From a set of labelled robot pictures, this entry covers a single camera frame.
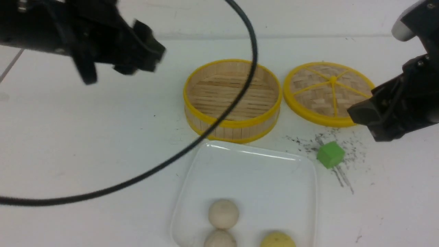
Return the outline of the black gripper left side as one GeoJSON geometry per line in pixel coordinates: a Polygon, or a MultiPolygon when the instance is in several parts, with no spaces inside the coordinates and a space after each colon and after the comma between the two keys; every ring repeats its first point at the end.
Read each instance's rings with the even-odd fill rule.
{"type": "Polygon", "coordinates": [[[75,35],[71,56],[86,85],[97,83],[97,63],[123,75],[155,72],[166,48],[152,29],[136,20],[133,28],[121,16],[116,0],[67,0],[75,35]]]}

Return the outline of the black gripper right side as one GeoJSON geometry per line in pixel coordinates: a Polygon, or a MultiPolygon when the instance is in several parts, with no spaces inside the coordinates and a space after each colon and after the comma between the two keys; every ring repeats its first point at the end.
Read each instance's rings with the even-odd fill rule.
{"type": "Polygon", "coordinates": [[[402,73],[372,91],[372,97],[347,109],[355,124],[367,126],[376,142],[438,124],[438,65],[420,55],[402,73]]]}

